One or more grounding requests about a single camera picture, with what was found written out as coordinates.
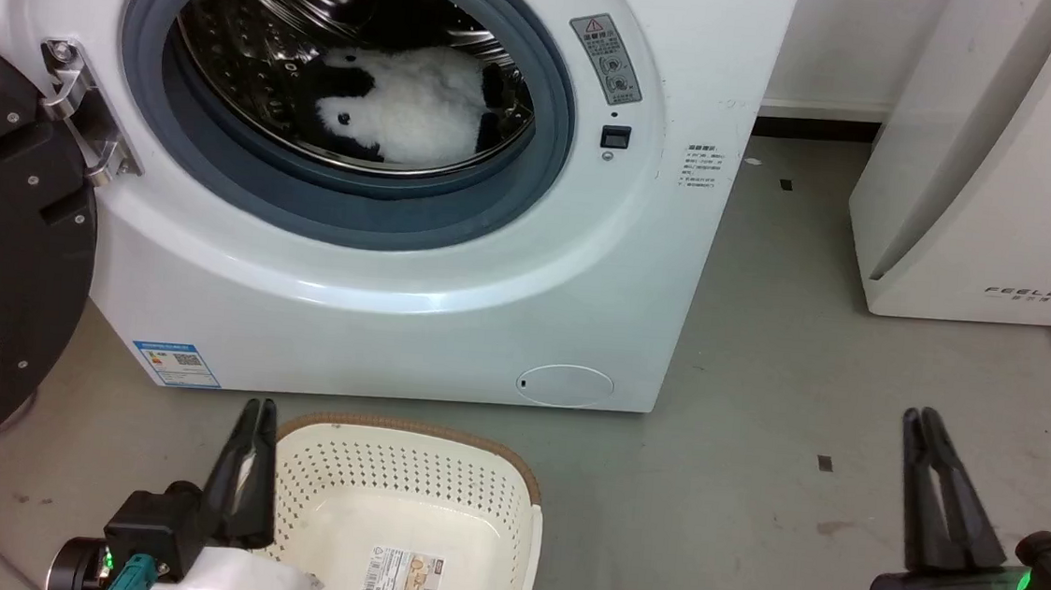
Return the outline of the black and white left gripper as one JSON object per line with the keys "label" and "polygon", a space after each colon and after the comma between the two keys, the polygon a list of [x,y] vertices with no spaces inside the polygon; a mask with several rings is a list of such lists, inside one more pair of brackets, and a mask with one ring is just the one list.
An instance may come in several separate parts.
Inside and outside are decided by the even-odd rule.
{"label": "black and white left gripper", "polygon": [[48,590],[324,590],[257,554],[275,541],[277,410],[271,398],[244,404],[203,491],[179,481],[162,494],[133,492],[102,537],[66,542]]}

